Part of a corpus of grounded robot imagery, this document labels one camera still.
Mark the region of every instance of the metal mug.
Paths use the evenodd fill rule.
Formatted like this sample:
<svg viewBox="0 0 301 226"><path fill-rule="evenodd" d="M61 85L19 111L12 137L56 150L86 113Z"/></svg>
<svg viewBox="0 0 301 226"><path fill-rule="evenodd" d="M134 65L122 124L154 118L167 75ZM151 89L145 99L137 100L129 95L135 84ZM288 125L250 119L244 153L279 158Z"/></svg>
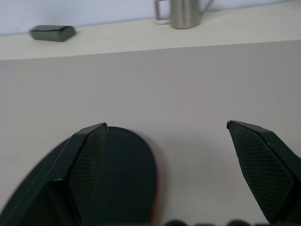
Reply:
<svg viewBox="0 0 301 226"><path fill-rule="evenodd" d="M159 5L161 1L166 0L155 0L156 19L170 19L170 24L175 29L187 29L197 26L200 22L201 14L204 13L213 2L213 0L209 0L204 10L200 12L199 0L170 0L171 16L170 18L162 18Z"/></svg>

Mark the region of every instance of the shelf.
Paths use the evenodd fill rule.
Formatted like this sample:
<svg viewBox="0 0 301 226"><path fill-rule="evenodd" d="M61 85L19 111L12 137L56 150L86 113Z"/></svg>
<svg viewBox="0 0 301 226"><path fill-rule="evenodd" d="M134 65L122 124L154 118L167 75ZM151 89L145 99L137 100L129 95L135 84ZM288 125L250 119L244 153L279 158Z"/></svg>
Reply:
<svg viewBox="0 0 301 226"><path fill-rule="evenodd" d="M70 40L0 37L0 59L64 57L164 48L231 45L301 39L301 1L206 13L187 30L141 20L77 28Z"/></svg>

